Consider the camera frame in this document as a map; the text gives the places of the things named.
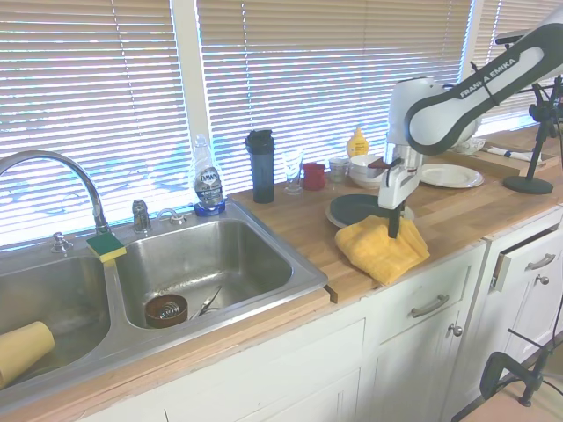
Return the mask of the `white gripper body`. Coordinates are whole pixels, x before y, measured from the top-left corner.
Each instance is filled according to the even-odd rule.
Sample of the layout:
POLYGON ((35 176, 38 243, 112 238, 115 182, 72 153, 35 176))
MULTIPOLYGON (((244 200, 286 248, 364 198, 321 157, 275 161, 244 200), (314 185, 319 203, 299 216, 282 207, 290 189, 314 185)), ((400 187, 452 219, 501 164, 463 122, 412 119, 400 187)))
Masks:
POLYGON ((420 184, 422 160, 405 164, 399 160, 394 164, 377 160, 377 168, 383 171, 379 186, 378 206, 388 210, 399 207, 420 184))

